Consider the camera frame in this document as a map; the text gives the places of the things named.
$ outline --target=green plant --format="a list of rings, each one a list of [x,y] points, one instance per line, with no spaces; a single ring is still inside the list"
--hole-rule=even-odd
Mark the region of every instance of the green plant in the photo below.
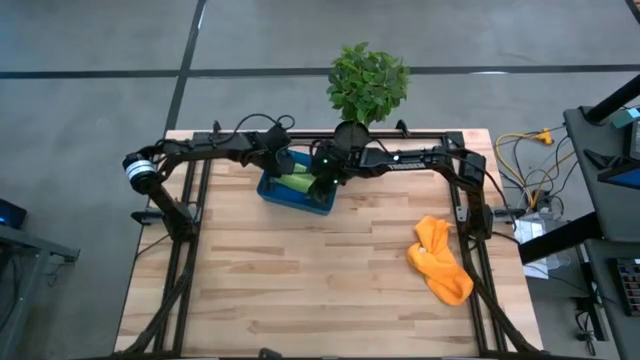
[[[391,109],[407,99],[409,67],[385,52],[365,51],[364,42],[342,47],[333,61],[327,89],[334,109],[342,109],[342,119],[369,126],[384,121]]]

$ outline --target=concrete floor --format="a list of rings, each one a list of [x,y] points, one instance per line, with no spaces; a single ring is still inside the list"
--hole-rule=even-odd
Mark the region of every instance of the concrete floor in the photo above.
[[[196,0],[4,0],[0,71],[178,69],[195,6]],[[193,68],[329,66],[341,44],[363,40],[412,66],[640,58],[638,24],[623,0],[209,0]],[[408,101],[380,127],[402,118],[413,128],[488,128],[494,138],[537,131],[560,125],[564,109],[594,104],[634,75],[413,76]],[[120,163],[162,136],[175,84],[173,78],[0,80],[0,198],[29,210],[29,232],[82,248],[75,268],[40,291],[22,358],[112,350],[140,233],[129,213],[145,205]],[[326,87],[322,77],[191,79],[177,128],[208,129],[213,120],[229,128],[251,112],[288,113],[299,128],[333,128],[338,116]],[[528,169],[551,148],[523,142],[520,150]],[[577,170],[561,195],[565,219],[592,209]],[[507,196],[519,202],[517,191]],[[545,348],[587,356],[573,338],[572,316],[558,315],[571,312],[570,300],[544,288],[532,286]],[[599,358],[617,358],[611,342],[597,349]]]

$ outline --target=orange cloth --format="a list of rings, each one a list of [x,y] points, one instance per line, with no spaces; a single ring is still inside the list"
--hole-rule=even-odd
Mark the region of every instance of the orange cloth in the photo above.
[[[462,304],[473,289],[473,281],[456,263],[447,246],[451,224],[427,216],[415,226],[419,243],[407,250],[407,260],[425,275],[431,290],[449,305]]]

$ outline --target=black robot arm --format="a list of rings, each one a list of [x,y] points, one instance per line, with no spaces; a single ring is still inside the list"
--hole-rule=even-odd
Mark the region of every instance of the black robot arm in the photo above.
[[[281,151],[290,141],[279,123],[266,133],[253,131],[221,135],[202,132],[195,133],[189,140],[159,140],[127,155],[122,165],[133,189],[148,195],[162,211],[162,220],[171,239],[190,241],[196,234],[196,227],[189,209],[175,201],[162,186],[176,166],[187,161],[230,159],[243,166],[256,165],[278,177],[293,172],[293,158],[287,151]]]
[[[457,172],[449,159],[460,160]],[[317,179],[310,196],[323,201],[338,184],[344,185],[353,177],[372,178],[389,171],[434,170],[467,193],[468,208],[458,214],[465,218],[465,235],[486,240],[491,237],[493,214],[484,201],[485,164],[484,156],[467,149],[446,150],[436,146],[395,152],[367,147],[344,150],[327,141],[318,146],[312,159],[311,172]]]

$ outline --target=wooden tabletop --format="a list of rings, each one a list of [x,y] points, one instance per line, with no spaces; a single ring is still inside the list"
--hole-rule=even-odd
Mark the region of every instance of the wooden tabletop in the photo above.
[[[487,170],[499,182],[489,132],[460,131],[467,148],[487,157]],[[167,137],[192,133],[170,131]],[[389,150],[436,144],[424,139],[384,143]],[[165,182],[175,197],[185,172],[183,164]],[[411,171],[353,179],[338,189],[331,213],[320,216],[263,201],[256,194],[260,175],[252,165],[213,162],[183,355],[257,356],[262,347],[308,357],[477,355],[468,303],[441,303],[405,257],[417,241],[413,226],[425,215],[454,222],[442,176]],[[484,190],[489,205],[502,205],[488,179]],[[506,225],[494,229],[509,231]],[[164,234],[162,225],[145,228],[140,248]],[[516,245],[494,237],[487,246],[500,305],[541,348]],[[166,240],[136,262],[116,350],[130,345],[158,309],[170,247]],[[449,247],[460,259],[455,226]],[[483,317],[495,349],[486,307]]]

